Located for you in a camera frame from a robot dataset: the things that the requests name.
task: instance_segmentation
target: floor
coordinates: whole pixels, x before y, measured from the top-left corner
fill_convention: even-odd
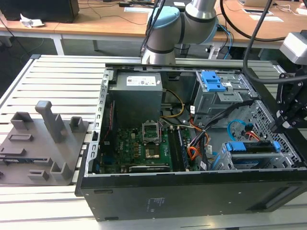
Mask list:
[[[26,51],[31,54],[46,54],[56,55],[53,40],[42,38],[27,38],[19,37],[18,41],[25,47]],[[12,39],[13,46],[10,48],[3,47],[0,51],[0,97],[10,86],[14,78],[18,75],[29,56],[21,48],[18,42]],[[100,51],[94,51],[93,43],[89,40],[64,40],[64,52],[66,55],[85,55],[85,56],[122,56],[122,57],[137,57],[141,43],[139,42],[116,42],[116,41],[98,41]],[[208,58],[209,54],[205,52],[206,46],[191,45],[188,58]],[[218,58],[224,57],[224,49],[219,54]],[[253,55],[252,59],[257,59],[257,55]]]

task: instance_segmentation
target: gray plastic holder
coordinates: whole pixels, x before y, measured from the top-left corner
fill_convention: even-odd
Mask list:
[[[69,185],[86,135],[81,117],[62,120],[49,101],[35,110],[43,119],[17,112],[13,129],[0,146],[0,184]]]

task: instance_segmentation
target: motherboard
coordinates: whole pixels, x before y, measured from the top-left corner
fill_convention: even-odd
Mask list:
[[[159,143],[144,141],[159,138]],[[189,167],[186,147],[190,143],[187,128],[120,128],[112,151],[102,149],[100,173],[176,172]]]

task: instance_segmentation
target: green circuit board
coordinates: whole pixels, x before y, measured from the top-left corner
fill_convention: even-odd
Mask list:
[[[190,140],[190,133],[183,129],[184,141]],[[166,165],[172,171],[172,160],[168,143],[167,129],[161,129],[160,144],[143,144],[142,128],[118,129],[115,149],[112,155],[102,154],[101,173],[122,173],[122,166],[131,165]],[[155,130],[146,130],[145,137],[156,137]]]

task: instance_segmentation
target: robotic arm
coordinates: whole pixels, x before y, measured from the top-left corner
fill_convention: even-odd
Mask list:
[[[199,44],[213,39],[218,23],[216,0],[192,0],[184,13],[163,7],[148,38],[142,64],[175,64],[175,44]]]

